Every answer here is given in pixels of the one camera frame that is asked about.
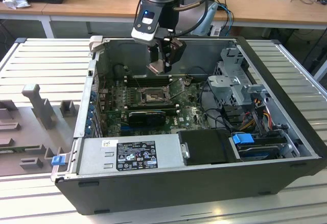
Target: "motherboard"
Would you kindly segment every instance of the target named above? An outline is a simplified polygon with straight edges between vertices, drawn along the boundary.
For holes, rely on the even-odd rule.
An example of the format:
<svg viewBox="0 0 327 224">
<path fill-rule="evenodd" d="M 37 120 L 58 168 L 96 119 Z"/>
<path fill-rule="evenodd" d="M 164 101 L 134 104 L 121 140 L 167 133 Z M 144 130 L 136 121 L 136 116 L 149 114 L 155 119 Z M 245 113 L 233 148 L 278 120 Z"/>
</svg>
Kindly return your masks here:
<svg viewBox="0 0 327 224">
<path fill-rule="evenodd" d="M 108 137 L 209 128 L 198 103 L 200 82 L 177 77 L 156 82 L 125 79 L 108 83 L 102 94 L 102 127 Z"/>
</svg>

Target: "power supply label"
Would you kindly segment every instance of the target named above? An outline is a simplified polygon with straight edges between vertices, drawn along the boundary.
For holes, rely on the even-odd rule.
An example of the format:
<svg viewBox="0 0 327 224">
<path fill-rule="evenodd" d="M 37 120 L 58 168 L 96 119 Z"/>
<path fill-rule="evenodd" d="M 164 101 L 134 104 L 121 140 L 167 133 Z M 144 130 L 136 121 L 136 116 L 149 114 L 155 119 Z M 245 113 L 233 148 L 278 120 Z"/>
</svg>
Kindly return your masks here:
<svg viewBox="0 0 327 224">
<path fill-rule="evenodd" d="M 116 155 L 119 171 L 158 168 L 154 141 L 117 143 Z"/>
</svg>

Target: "blue tab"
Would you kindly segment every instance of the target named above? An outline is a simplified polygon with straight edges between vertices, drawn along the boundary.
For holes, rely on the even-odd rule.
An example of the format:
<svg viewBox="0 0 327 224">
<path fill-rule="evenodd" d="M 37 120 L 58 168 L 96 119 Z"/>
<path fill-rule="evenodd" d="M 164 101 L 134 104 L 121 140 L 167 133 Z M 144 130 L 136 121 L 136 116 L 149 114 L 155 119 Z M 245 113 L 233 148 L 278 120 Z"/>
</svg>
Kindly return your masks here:
<svg viewBox="0 0 327 224">
<path fill-rule="evenodd" d="M 51 164 L 55 165 L 65 165 L 66 156 L 54 156 L 52 158 Z"/>
<path fill-rule="evenodd" d="M 236 134 L 233 137 L 233 141 L 235 144 L 246 144 L 246 143 L 254 143 L 254 139 L 251 134 Z"/>
</svg>

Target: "green circuit board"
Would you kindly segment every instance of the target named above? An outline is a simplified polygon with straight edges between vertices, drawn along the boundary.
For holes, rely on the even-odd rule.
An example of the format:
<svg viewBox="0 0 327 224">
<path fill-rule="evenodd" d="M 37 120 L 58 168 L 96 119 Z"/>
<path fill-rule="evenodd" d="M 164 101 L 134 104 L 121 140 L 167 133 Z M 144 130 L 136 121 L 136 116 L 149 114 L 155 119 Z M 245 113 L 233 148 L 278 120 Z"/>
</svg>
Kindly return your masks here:
<svg viewBox="0 0 327 224">
<path fill-rule="evenodd" d="M 208 129 L 208 122 L 197 103 L 199 84 L 188 82 L 185 78 L 176 78 L 169 85 L 159 87 L 128 87 L 124 82 L 114 82 L 108 87 L 103 114 L 106 136 L 175 134 L 180 130 Z M 129 114 L 140 111 L 165 112 L 165 124 L 131 127 Z"/>
</svg>

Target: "wooden desk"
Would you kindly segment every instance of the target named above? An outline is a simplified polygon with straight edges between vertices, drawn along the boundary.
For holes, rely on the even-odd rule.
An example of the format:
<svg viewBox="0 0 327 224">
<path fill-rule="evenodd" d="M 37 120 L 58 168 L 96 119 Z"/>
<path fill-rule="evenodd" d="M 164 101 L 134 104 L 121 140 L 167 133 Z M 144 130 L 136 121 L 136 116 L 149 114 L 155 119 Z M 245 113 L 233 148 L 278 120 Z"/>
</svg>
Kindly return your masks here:
<svg viewBox="0 0 327 224">
<path fill-rule="evenodd" d="M 138 0 L 65 0 L 62 4 L 32 3 L 30 8 L 11 10 L 0 6 L 2 19 L 40 20 L 48 38 L 54 38 L 51 21 L 133 22 Z M 291 0 L 227 0 L 235 16 L 234 26 L 325 29 L 327 6 Z M 214 24 L 226 21 L 219 11 Z"/>
<path fill-rule="evenodd" d="M 44 15 L 134 17 L 139 0 L 64 0 L 47 4 Z"/>
<path fill-rule="evenodd" d="M 26 15 L 42 15 L 42 10 L 46 3 L 31 3 L 30 7 L 18 8 L 17 10 L 8 8 L 5 4 L 0 4 L 0 14 L 26 14 Z"/>
<path fill-rule="evenodd" d="M 306 5 L 299 0 L 226 0 L 234 13 L 235 25 L 240 23 L 312 24 L 327 27 L 327 6 L 320 3 Z"/>
<path fill-rule="evenodd" d="M 44 15 L 134 17 L 138 0 L 65 0 L 63 4 L 47 4 Z M 227 0 L 235 22 L 327 24 L 327 7 L 306 5 L 291 0 Z M 225 12 L 217 12 L 216 21 L 226 20 Z"/>
</svg>

